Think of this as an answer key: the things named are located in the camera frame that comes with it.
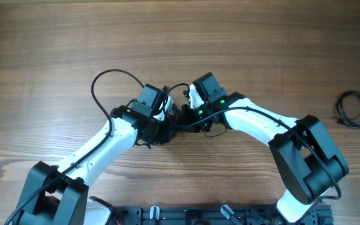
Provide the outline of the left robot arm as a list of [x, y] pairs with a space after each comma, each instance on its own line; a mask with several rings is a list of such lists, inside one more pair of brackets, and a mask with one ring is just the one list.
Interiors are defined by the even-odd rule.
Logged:
[[144, 85], [138, 99], [106, 113], [104, 127], [71, 156], [38, 162], [27, 175], [17, 208], [6, 224], [115, 224], [110, 204], [89, 196], [107, 167], [133, 146], [165, 144], [173, 136], [167, 87]]

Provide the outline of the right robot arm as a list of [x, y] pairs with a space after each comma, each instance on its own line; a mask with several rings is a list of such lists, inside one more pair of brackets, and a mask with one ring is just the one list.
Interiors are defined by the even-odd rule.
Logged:
[[[338, 182], [349, 167], [315, 116], [281, 116], [238, 92], [228, 94], [212, 73], [193, 81], [184, 92], [183, 129], [209, 131], [212, 124], [246, 133], [270, 148], [286, 191], [274, 205], [272, 223], [300, 223], [324, 199], [341, 198]], [[326, 192], [334, 188], [336, 196]]]

